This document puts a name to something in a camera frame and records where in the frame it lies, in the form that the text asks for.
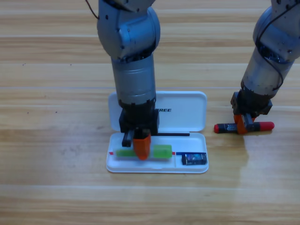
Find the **wooden table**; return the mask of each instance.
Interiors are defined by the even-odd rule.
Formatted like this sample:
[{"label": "wooden table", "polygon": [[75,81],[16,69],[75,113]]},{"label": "wooden table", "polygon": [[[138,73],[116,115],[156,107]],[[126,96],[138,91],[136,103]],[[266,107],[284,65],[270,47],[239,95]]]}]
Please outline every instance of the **wooden table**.
[{"label": "wooden table", "polygon": [[[97,9],[97,0],[90,0]],[[299,225],[299,60],[260,121],[216,135],[269,0],[157,0],[158,90],[208,96],[202,175],[112,174],[110,59],[84,0],[0,0],[1,225]]]}]

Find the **white plastic case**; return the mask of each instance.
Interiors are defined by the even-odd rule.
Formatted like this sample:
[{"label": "white plastic case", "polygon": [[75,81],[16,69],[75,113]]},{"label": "white plastic case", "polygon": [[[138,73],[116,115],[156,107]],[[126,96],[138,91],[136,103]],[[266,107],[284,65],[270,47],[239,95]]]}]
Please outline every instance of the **white plastic case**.
[{"label": "white plastic case", "polygon": [[[108,98],[111,126],[120,131],[119,117],[122,108],[118,104],[117,94]],[[198,132],[204,129],[206,121],[207,97],[200,91],[157,91],[156,108],[159,111],[159,133],[187,133],[189,136],[152,136],[151,147],[156,144],[172,146],[172,158],[147,159],[141,161],[135,157],[118,158],[115,151],[130,149],[122,147],[124,134],[115,133],[110,138],[106,167],[113,173],[204,173],[209,168],[204,135]],[[183,165],[179,152],[206,153],[205,165]]]}]

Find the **green sponge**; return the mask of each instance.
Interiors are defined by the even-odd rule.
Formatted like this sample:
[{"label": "green sponge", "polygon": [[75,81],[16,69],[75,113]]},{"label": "green sponge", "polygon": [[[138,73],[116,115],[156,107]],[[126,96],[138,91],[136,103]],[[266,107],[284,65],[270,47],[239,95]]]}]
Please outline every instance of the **green sponge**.
[{"label": "green sponge", "polygon": [[154,158],[171,158],[172,157],[172,146],[171,145],[154,145],[153,146],[153,157]]},{"label": "green sponge", "polygon": [[[133,149],[116,150],[117,157],[136,157]],[[172,146],[166,144],[157,144],[153,146],[153,158],[171,158]]]}]

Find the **red marker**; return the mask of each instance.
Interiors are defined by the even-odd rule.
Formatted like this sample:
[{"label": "red marker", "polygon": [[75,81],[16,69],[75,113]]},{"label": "red marker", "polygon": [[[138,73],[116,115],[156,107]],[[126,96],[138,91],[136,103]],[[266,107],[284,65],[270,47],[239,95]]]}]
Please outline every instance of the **red marker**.
[{"label": "red marker", "polygon": [[[275,125],[273,122],[254,122],[253,127],[253,131],[270,131],[275,127]],[[216,124],[214,126],[214,131],[217,134],[237,133],[238,128],[235,123],[222,123]]]}]

